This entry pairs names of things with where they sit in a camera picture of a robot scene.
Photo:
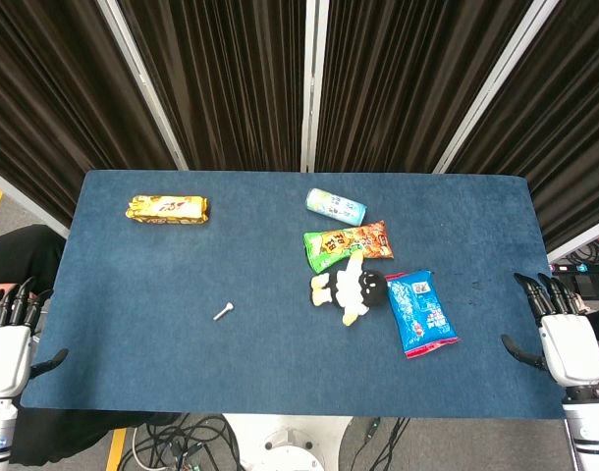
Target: white robotic hand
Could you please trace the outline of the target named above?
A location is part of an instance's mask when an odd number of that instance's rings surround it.
[[[599,471],[599,346],[580,296],[559,280],[539,274],[550,295],[535,280],[515,274],[539,329],[543,356],[522,351],[512,339],[501,336],[507,351],[518,361],[547,371],[566,388],[562,406],[572,445],[583,471]]]
[[[0,290],[0,470],[7,468],[18,410],[12,399],[18,396],[29,379],[57,367],[68,354],[60,350],[45,363],[31,367],[31,337],[40,311],[52,290],[38,296],[30,294],[35,278],[9,291]]]

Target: white and black plush doll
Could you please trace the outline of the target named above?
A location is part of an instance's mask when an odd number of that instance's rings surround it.
[[[387,281],[380,272],[362,269],[362,250],[350,257],[346,270],[324,273],[312,277],[312,303],[320,306],[333,302],[344,309],[343,323],[350,326],[358,316],[363,316],[370,306],[387,299]]]

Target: curtain fold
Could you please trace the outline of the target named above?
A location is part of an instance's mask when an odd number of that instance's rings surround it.
[[[0,175],[64,224],[85,172],[175,165],[93,1],[0,1]]]
[[[529,5],[332,0],[315,169],[431,172]]]
[[[558,6],[449,171],[526,177],[549,249],[599,223],[599,1]]]
[[[299,170],[304,0],[119,0],[192,168]]]

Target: black pants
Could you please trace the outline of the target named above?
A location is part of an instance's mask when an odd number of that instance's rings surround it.
[[[46,226],[29,226],[0,236],[0,283],[37,278],[34,291],[53,288],[65,241]],[[26,409],[20,398],[11,462],[41,466],[96,444],[110,430],[133,427],[154,416],[147,412]]]

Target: blue felt surface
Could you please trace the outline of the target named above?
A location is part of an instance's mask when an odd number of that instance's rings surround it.
[[[405,359],[389,304],[349,329],[309,301],[302,235],[342,223],[307,211],[313,187],[384,219],[385,274],[429,269],[462,341]],[[125,217],[135,194],[209,198],[203,226]],[[341,262],[333,268],[345,267]],[[499,336],[541,351],[512,277],[548,272],[526,183],[512,177],[234,172],[89,173],[38,360],[37,407],[413,417],[562,416],[561,390]],[[236,308],[212,317],[231,300]]]

